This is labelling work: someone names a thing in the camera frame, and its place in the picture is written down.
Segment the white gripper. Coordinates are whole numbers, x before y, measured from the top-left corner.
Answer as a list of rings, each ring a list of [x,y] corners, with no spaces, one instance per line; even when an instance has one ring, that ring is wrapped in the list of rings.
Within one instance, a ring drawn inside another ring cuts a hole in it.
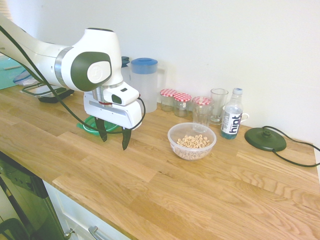
[[[126,150],[132,135],[132,130],[141,125],[142,111],[137,100],[128,105],[103,105],[94,99],[91,92],[85,92],[83,96],[84,110],[95,120],[97,131],[103,142],[108,139],[105,121],[116,124],[122,128],[122,149]]]

